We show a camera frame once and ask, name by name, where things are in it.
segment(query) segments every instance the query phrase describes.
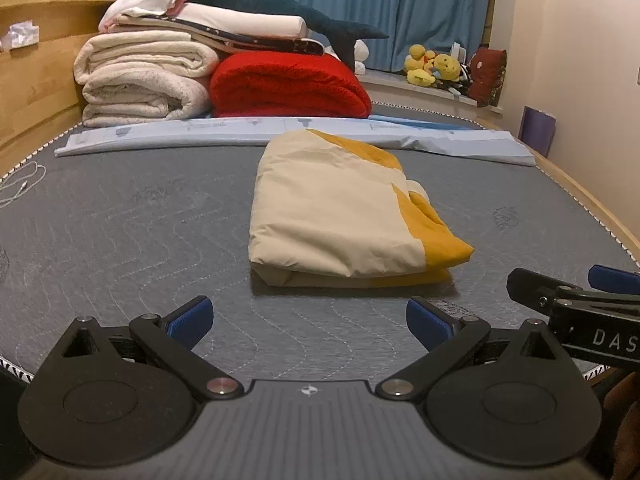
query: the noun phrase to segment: red blanket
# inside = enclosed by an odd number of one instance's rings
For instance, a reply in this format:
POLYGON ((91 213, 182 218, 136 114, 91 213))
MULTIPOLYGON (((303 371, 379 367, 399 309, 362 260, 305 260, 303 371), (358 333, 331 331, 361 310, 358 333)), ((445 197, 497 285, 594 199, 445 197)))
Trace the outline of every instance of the red blanket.
POLYGON ((218 117, 311 116, 366 118, 371 100, 333 56, 241 52, 216 68, 209 96, 218 117))

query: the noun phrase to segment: yellow fabric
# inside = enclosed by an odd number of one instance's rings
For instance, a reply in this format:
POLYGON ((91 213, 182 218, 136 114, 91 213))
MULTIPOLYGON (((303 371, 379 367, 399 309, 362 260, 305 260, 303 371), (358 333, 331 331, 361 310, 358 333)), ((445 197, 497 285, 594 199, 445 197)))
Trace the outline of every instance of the yellow fabric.
POLYGON ((431 283, 472 251, 390 153, 309 130, 277 136, 265 149, 249 257, 270 285, 431 283))

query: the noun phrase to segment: shark plush toy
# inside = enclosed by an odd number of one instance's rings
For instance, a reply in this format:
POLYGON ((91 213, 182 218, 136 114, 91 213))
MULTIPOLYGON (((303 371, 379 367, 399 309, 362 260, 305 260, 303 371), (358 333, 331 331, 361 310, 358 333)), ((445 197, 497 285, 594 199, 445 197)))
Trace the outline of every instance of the shark plush toy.
POLYGON ((320 34, 324 34, 334 48, 338 58, 354 71, 354 46, 356 40, 385 39, 388 34, 381 30, 357 22, 332 20, 327 15, 312 7, 299 4, 296 0, 189 0, 195 4, 204 4, 223 9, 253 12, 257 14, 279 14, 284 16, 300 16, 306 26, 320 34))

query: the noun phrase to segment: gray fitted sheet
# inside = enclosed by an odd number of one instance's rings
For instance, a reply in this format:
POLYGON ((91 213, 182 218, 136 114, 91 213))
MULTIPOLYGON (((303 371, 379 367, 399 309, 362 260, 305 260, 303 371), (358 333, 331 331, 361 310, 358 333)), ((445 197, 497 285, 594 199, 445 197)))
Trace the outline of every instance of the gray fitted sheet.
POLYGON ((454 283, 271 288, 251 275, 247 259, 263 148, 55 158, 64 142, 35 157, 46 178, 0 209, 0 354, 30 372, 75 316, 121 325, 206 294, 215 326, 195 351, 243 383, 377 382, 424 354, 404 321, 411 295, 455 316, 473 312, 516 328, 532 311, 508 298, 514 267, 583 286, 596 263, 636 269, 604 227, 537 168, 394 152, 450 229, 476 248, 453 269, 454 283))

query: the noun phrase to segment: wooden bed frame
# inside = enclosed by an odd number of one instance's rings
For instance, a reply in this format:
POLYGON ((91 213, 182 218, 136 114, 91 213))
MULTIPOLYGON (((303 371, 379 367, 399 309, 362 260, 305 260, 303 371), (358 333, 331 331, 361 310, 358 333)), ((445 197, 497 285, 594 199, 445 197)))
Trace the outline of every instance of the wooden bed frame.
MULTIPOLYGON (((84 100, 72 65, 113 1, 0 0, 0 35, 12 23, 25 20, 40 26, 39 44, 0 53, 0 176, 81 121, 84 100)), ((640 241, 609 209, 545 157, 534 155, 542 171, 640 260, 640 241)))

